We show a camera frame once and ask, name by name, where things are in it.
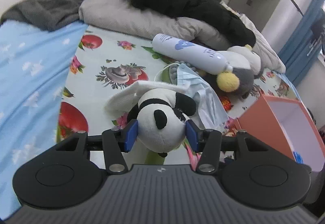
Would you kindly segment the light blue face mask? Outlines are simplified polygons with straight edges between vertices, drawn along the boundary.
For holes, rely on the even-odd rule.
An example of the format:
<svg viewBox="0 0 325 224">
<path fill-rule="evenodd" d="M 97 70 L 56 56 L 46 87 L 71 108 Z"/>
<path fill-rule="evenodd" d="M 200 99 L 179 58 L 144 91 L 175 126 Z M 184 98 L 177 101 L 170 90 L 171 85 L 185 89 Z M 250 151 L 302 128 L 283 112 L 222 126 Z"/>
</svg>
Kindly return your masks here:
<svg viewBox="0 0 325 224">
<path fill-rule="evenodd" d="M 192 119 L 199 128 L 224 130 L 229 117 L 216 92 L 199 76 L 197 68 L 176 61 L 160 70 L 154 80 L 184 87 L 185 94 L 196 102 L 197 110 Z"/>
</svg>

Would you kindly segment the red foil wrapper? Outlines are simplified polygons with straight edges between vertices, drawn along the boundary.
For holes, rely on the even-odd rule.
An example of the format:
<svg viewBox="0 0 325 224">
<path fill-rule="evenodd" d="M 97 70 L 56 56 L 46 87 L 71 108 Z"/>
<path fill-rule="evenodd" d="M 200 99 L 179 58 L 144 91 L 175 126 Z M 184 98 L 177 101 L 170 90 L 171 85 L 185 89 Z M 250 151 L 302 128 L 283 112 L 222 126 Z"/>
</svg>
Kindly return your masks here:
<svg viewBox="0 0 325 224">
<path fill-rule="evenodd" d="M 230 111 L 233 108 L 234 105 L 228 96 L 219 96 L 219 99 L 226 112 Z"/>
</svg>

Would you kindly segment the panda plush toy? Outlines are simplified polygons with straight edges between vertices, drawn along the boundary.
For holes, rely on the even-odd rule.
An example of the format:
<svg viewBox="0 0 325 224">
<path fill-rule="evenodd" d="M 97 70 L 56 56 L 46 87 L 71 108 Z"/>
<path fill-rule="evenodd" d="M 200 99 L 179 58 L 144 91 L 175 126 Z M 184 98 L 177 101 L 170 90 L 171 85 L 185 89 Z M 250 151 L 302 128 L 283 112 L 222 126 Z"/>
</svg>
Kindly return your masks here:
<svg viewBox="0 0 325 224">
<path fill-rule="evenodd" d="M 138 121 L 138 139 L 161 157 L 179 147 L 185 138 L 186 121 L 197 110 L 191 97 L 170 89 L 145 92 L 128 112 L 127 121 Z"/>
</svg>

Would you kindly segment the yellow pink bird toy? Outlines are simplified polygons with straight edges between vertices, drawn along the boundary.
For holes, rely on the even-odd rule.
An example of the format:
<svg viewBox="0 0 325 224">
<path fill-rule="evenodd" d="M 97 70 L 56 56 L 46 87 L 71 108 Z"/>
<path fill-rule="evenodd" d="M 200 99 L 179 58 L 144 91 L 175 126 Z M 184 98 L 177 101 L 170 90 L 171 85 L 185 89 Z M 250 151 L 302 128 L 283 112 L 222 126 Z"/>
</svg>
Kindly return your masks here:
<svg viewBox="0 0 325 224">
<path fill-rule="evenodd" d="M 187 155 L 188 155 L 188 158 L 189 158 L 189 161 L 190 161 L 190 165 L 192 167 L 192 170 L 196 170 L 197 168 L 197 165 L 198 165 L 198 162 L 200 160 L 200 157 L 201 157 L 201 153 L 196 153 L 192 150 L 189 142 L 187 139 L 184 140 L 183 142 L 183 145 L 184 147 L 186 148 L 186 151 L 187 151 Z"/>
</svg>

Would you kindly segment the blue tissue packet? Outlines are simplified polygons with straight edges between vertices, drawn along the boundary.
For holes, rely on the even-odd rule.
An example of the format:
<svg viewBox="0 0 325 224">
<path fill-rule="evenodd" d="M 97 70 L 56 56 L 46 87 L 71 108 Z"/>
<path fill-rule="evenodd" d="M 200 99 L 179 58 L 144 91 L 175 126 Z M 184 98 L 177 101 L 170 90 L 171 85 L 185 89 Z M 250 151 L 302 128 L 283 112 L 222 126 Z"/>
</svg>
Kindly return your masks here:
<svg viewBox="0 0 325 224">
<path fill-rule="evenodd" d="M 295 161 L 297 163 L 303 164 L 303 158 L 302 158 L 302 156 L 297 151 L 293 151 L 292 154 L 293 154 L 294 159 L 295 159 Z"/>
</svg>

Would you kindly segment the green massage brush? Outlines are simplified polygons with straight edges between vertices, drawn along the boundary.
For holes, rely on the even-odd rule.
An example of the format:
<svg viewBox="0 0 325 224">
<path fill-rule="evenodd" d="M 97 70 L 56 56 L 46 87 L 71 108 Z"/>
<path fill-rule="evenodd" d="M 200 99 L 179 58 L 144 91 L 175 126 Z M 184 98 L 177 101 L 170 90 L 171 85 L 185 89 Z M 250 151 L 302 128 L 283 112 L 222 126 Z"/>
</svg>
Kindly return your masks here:
<svg viewBox="0 0 325 224">
<path fill-rule="evenodd" d="M 195 73 L 197 73 L 196 68 L 191 64 L 183 61 L 176 61 L 174 63 L 167 65 L 164 69 L 160 70 L 158 74 L 156 74 L 154 81 L 177 85 L 178 84 L 177 70 L 179 68 L 179 65 L 181 64 L 186 65 L 188 68 L 190 68 Z M 157 153 L 152 152 L 151 150 L 148 151 L 145 159 L 146 164 L 163 164 L 164 161 L 165 161 L 165 157 L 161 157 Z"/>
</svg>

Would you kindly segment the orange cardboard box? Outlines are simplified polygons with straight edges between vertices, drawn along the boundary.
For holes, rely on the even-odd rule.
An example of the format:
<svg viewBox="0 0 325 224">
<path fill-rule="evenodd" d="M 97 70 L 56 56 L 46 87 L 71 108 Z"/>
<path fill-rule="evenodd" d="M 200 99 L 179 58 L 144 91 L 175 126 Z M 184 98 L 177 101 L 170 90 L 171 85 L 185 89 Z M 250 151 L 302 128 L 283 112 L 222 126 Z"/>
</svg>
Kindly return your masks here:
<svg viewBox="0 0 325 224">
<path fill-rule="evenodd" d="M 293 160 L 293 151 L 297 151 L 313 172 L 323 169 L 323 140 L 297 100 L 262 95 L 230 127 L 245 130 Z"/>
</svg>

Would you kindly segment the fruit print tablecloth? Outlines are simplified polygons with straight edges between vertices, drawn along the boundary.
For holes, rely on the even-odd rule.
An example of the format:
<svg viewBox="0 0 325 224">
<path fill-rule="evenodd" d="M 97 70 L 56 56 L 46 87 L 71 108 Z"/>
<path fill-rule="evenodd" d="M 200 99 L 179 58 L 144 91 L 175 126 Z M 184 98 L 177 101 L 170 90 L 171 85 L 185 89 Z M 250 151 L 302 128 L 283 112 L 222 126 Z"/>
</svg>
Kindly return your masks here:
<svg viewBox="0 0 325 224">
<path fill-rule="evenodd" d="M 172 59 L 154 51 L 150 40 L 89 26 L 73 57 L 62 92 L 56 140 L 61 141 L 79 130 L 96 134 L 125 127 L 127 113 L 135 101 L 110 111 L 108 99 L 134 82 L 154 82 L 156 74 L 171 63 L 174 63 Z M 229 119 L 223 131 L 264 94 L 300 99 L 285 75 L 265 69 L 254 81 L 247 98 L 228 96 L 234 106 L 226 112 Z"/>
</svg>

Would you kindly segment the grey penguin plush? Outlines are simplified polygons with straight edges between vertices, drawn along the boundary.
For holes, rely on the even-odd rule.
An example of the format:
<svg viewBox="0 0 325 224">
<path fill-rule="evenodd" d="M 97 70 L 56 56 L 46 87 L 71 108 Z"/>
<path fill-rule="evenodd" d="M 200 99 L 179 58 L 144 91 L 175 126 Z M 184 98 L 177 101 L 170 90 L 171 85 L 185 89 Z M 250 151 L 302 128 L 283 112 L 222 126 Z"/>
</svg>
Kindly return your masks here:
<svg viewBox="0 0 325 224">
<path fill-rule="evenodd" d="M 254 79 L 259 78 L 264 66 L 261 58 L 253 52 L 250 45 L 232 46 L 226 51 L 219 51 L 232 70 L 226 70 L 218 75 L 203 74 L 203 79 L 218 95 L 235 95 L 247 98 L 253 89 Z"/>
</svg>

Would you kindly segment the white spray bottle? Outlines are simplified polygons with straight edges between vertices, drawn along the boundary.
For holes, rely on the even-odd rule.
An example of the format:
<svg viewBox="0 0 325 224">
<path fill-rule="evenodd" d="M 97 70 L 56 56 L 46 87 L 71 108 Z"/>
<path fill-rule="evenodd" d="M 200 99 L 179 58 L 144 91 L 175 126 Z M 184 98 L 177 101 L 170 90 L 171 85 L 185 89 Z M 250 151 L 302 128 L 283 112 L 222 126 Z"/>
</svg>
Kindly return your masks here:
<svg viewBox="0 0 325 224">
<path fill-rule="evenodd" d="M 190 63 L 212 75 L 232 72 L 233 67 L 220 52 L 169 35 L 157 34 L 152 41 L 155 52 Z"/>
</svg>

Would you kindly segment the blue star bedsheet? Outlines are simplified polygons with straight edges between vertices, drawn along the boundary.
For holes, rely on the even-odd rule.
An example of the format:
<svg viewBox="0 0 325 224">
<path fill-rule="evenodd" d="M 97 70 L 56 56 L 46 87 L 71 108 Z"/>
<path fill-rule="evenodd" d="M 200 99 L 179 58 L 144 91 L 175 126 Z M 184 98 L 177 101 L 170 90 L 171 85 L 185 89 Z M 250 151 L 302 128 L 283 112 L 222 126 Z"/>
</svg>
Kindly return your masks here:
<svg viewBox="0 0 325 224">
<path fill-rule="evenodd" d="M 12 179 L 55 143 L 62 92 L 87 26 L 42 31 L 17 21 L 1 26 L 1 218 L 20 204 Z"/>
</svg>

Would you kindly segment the grey duvet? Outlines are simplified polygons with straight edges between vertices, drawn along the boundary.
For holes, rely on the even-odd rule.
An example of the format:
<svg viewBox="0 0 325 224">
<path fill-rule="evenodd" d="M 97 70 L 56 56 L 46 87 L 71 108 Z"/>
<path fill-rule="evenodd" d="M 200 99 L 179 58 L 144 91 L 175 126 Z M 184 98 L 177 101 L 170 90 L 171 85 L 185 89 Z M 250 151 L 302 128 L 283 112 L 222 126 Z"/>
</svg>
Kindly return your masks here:
<svg viewBox="0 0 325 224">
<path fill-rule="evenodd" d="M 215 50 L 226 50 L 231 43 L 209 24 L 189 17 L 171 18 L 151 9 L 140 10 L 130 0 L 84 0 L 80 19 L 96 27 L 142 38 L 167 34 L 186 41 L 197 40 Z"/>
</svg>

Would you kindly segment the blue curtain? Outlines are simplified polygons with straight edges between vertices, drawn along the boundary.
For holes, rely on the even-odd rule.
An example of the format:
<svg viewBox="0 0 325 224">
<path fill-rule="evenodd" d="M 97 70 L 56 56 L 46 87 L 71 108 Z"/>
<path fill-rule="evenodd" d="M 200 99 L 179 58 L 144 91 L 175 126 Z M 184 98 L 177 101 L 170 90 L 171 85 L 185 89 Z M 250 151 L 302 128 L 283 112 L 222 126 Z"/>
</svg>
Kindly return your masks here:
<svg viewBox="0 0 325 224">
<path fill-rule="evenodd" d="M 286 77 L 299 85 L 324 47 L 324 0 L 312 0 L 297 28 L 279 52 Z"/>
</svg>

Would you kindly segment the dark grey blanket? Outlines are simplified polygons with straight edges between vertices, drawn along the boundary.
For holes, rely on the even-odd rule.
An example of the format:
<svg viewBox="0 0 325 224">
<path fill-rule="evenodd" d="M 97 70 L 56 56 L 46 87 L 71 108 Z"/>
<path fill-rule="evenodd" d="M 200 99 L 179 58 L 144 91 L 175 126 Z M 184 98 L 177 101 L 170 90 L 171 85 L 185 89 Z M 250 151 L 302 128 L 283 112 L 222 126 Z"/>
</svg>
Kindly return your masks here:
<svg viewBox="0 0 325 224">
<path fill-rule="evenodd" d="M 14 20 L 44 31 L 56 31 L 79 20 L 84 0 L 23 0 L 3 13 L 1 24 Z"/>
</svg>

